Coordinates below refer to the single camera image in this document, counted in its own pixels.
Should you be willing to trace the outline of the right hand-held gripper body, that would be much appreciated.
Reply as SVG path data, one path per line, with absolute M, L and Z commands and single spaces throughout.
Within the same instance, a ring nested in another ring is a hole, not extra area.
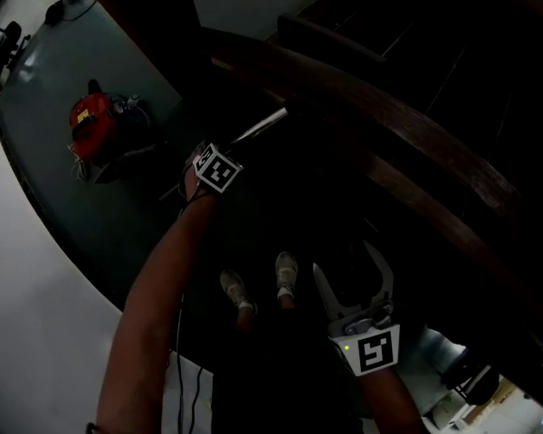
M 329 324 L 331 341 L 356 377 L 398 362 L 400 325 L 393 322 L 393 310 L 391 303 L 382 303 Z

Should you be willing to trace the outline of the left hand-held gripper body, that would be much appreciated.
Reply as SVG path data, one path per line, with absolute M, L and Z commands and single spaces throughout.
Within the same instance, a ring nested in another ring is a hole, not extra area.
M 224 193 L 243 170 L 240 164 L 222 153 L 213 143 L 196 156 L 192 163 L 200 181 L 218 193 Z

